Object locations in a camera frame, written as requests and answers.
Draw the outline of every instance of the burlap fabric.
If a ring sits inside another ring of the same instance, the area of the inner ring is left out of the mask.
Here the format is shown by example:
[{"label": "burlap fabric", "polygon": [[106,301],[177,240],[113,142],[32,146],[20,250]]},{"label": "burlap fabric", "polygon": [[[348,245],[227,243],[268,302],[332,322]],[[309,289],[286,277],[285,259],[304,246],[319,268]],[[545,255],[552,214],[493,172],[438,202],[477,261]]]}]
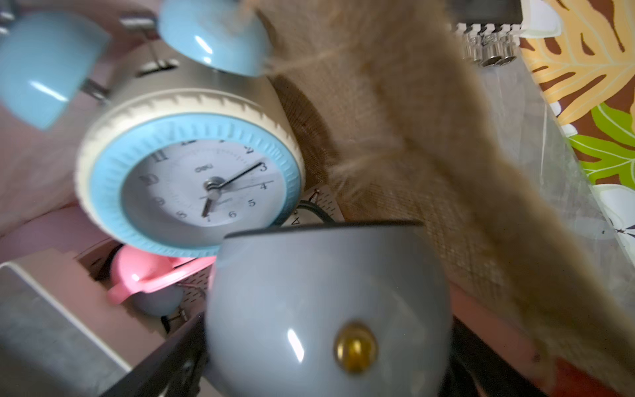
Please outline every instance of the burlap fabric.
[{"label": "burlap fabric", "polygon": [[270,24],[271,76],[307,165],[349,220],[419,219],[448,277],[624,395],[635,327],[490,138],[440,4],[244,0]]}]

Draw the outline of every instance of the clock bezel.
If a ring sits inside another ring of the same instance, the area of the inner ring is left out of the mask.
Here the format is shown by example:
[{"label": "clock bezel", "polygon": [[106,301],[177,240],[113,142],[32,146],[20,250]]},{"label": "clock bezel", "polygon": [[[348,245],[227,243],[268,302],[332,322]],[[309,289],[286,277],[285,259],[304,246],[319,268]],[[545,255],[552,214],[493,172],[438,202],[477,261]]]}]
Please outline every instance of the clock bezel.
[{"label": "clock bezel", "polygon": [[139,249],[171,257],[208,257],[218,245],[175,246],[147,236],[132,223],[123,205],[123,186],[139,162],[153,152],[188,140],[225,140],[251,146],[279,169],[286,190],[282,208],[272,224],[282,224],[295,208],[302,192],[302,174],[294,155],[267,130],[221,114],[177,114],[138,125],[113,140],[95,159],[89,179],[92,208],[113,237]]}]

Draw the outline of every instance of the yellow leaf print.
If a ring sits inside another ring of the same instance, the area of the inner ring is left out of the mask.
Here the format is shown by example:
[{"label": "yellow leaf print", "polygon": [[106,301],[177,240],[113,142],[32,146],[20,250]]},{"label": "yellow leaf print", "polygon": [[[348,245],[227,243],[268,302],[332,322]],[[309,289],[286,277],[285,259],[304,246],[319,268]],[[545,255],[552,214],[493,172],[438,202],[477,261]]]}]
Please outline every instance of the yellow leaf print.
[{"label": "yellow leaf print", "polygon": [[558,116],[564,125],[612,97],[635,75],[635,2],[545,1],[562,18],[563,33],[527,40],[533,49],[523,48],[523,56],[549,103],[568,97]]}]

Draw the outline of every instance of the alarm clock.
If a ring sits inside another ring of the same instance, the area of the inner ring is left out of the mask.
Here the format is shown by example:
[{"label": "alarm clock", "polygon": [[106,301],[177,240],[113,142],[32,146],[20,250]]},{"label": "alarm clock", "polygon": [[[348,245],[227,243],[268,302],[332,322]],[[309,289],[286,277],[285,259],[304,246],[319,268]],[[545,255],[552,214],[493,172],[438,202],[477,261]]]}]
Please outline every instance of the alarm clock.
[{"label": "alarm clock", "polygon": [[83,140],[82,207],[123,243],[171,257],[216,255],[230,232],[282,224],[304,162],[269,80],[151,45],[121,62]]},{"label": "alarm clock", "polygon": [[[45,130],[78,91],[101,101],[75,185],[116,240],[170,257],[214,256],[226,234],[282,224],[299,202],[302,155],[261,76],[271,43],[257,17],[232,26],[238,7],[165,0],[158,22],[122,16],[145,44],[117,64],[107,89],[87,77],[110,37],[85,17],[28,14],[0,43],[0,100],[17,117]],[[160,40],[150,40],[154,30]]]}]

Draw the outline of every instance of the small dial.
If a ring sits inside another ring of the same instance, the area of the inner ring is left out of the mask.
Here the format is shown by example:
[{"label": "small dial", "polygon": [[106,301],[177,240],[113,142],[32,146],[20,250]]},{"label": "small dial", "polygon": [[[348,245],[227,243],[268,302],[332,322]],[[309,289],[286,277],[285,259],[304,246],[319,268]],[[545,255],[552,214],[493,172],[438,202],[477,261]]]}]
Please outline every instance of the small dial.
[{"label": "small dial", "polygon": [[283,176],[269,158],[222,140],[190,140],[154,152],[134,168],[126,185],[137,200],[179,222],[224,225],[224,232],[268,226],[285,197]]}]

